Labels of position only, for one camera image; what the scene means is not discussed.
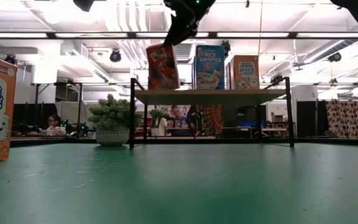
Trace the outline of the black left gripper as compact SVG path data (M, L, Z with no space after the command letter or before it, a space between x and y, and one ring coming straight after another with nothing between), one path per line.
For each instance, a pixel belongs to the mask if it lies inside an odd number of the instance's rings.
M176 46L198 33L202 18L216 0L164 0L164 4L175 12L172 24L163 45Z

